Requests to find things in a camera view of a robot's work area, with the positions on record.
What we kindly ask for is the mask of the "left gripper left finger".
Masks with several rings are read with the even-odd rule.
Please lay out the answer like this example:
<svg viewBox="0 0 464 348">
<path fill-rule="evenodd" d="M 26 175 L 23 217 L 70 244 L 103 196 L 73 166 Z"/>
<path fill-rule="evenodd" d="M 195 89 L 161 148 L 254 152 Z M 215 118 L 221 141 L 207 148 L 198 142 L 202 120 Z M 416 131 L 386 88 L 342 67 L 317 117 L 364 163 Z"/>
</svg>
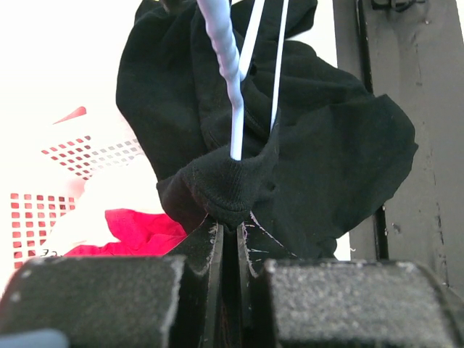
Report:
<svg viewBox="0 0 464 348">
<path fill-rule="evenodd" d="M 166 256 L 163 347 L 217 346 L 222 261 L 223 228 L 211 218 Z"/>
</svg>

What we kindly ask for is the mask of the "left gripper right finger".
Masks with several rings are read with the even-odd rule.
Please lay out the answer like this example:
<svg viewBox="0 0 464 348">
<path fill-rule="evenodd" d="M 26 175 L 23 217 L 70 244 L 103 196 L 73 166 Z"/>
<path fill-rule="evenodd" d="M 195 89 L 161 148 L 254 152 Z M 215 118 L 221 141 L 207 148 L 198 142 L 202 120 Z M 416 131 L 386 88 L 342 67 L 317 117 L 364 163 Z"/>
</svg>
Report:
<svg viewBox="0 0 464 348">
<path fill-rule="evenodd" d="M 266 260 L 296 260 L 268 233 L 254 214 L 237 228 L 243 347 L 274 347 L 273 306 L 265 271 Z"/>
</svg>

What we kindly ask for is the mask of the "black t shirt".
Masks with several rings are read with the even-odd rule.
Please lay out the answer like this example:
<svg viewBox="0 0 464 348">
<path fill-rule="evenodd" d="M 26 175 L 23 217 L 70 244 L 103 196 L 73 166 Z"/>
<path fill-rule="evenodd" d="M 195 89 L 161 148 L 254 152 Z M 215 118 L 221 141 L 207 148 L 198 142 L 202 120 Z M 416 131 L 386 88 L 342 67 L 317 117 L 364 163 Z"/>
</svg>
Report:
<svg viewBox="0 0 464 348">
<path fill-rule="evenodd" d="M 157 176 L 164 211 L 187 232 L 206 217 L 229 228 L 252 213 L 301 258 L 336 241 L 394 196 L 405 149 L 385 144 L 400 111 L 294 40 L 316 1 L 289 4 L 278 112 L 270 116 L 282 10 L 267 1 L 244 97 L 242 158 L 229 156 L 231 103 L 198 6 L 170 14 L 141 2 L 120 60 L 116 103 Z"/>
</svg>

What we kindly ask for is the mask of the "light blue wire hanger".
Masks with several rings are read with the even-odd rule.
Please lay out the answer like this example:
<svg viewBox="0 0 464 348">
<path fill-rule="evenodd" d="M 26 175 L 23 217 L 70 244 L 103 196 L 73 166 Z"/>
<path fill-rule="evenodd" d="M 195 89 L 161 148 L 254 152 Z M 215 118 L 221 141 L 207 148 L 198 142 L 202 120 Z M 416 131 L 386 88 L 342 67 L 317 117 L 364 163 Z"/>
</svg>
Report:
<svg viewBox="0 0 464 348">
<path fill-rule="evenodd" d="M 227 1 L 198 1 L 205 22 L 205 30 L 217 56 L 219 73 L 225 81 L 231 103 L 230 158 L 241 160 L 244 137 L 245 104 L 241 82 L 251 65 L 257 34 L 261 22 L 264 1 L 256 1 L 252 7 L 242 50 L 238 50 L 233 34 L 231 9 Z"/>
</svg>

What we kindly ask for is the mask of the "magenta pink garment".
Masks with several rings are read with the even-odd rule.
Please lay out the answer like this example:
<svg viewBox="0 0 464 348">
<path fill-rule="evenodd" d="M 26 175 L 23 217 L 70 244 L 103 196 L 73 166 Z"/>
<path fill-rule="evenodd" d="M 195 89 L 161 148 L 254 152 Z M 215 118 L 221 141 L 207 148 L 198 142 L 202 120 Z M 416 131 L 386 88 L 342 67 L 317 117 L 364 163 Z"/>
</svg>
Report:
<svg viewBox="0 0 464 348">
<path fill-rule="evenodd" d="M 72 182 L 75 207 L 94 174 L 134 161 L 151 167 L 135 134 L 121 117 L 100 118 L 88 114 L 85 107 L 78 107 L 54 122 L 53 134 L 61 140 L 76 137 L 68 145 L 60 144 L 55 154 L 56 160 L 76 177 Z M 116 209 L 107 211 L 105 218 L 116 242 L 104 246 L 79 245 L 62 256 L 162 256 L 186 237 L 181 225 L 164 211 L 149 214 Z"/>
</svg>

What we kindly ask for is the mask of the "white garment in basket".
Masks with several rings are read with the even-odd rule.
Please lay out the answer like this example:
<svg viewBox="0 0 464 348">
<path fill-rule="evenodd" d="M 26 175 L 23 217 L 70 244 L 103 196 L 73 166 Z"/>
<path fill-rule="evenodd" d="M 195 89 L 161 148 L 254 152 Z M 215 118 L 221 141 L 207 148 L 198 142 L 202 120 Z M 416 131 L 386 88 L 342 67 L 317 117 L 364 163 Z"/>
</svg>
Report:
<svg viewBox="0 0 464 348">
<path fill-rule="evenodd" d="M 102 247 L 116 242 L 105 218 L 109 210 L 162 213 L 156 183 L 151 167 L 140 161 L 94 174 L 86 182 L 75 209 L 55 223 L 40 248 L 41 256 L 62 256 L 84 244 Z"/>
</svg>

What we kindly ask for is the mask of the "white plastic laundry basket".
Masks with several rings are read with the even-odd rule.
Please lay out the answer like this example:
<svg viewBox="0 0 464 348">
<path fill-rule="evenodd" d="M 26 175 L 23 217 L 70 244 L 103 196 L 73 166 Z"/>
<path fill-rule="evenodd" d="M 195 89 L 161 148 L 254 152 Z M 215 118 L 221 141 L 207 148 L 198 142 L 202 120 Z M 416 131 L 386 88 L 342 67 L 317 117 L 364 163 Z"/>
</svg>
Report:
<svg viewBox="0 0 464 348">
<path fill-rule="evenodd" d="M 116 103 L 137 1 L 1 3 L 1 282 L 39 254 L 86 182 L 138 162 Z"/>
</svg>

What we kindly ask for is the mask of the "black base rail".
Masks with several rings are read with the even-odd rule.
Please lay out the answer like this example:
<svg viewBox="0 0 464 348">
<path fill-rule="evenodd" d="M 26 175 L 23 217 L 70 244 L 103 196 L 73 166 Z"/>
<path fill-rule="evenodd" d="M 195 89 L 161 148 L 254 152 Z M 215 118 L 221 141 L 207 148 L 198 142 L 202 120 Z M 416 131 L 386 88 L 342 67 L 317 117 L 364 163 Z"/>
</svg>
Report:
<svg viewBox="0 0 464 348">
<path fill-rule="evenodd" d="M 463 292 L 463 19 L 456 1 L 335 1 L 337 59 L 397 105 L 409 176 L 350 234 L 357 259 L 411 260 Z"/>
</svg>

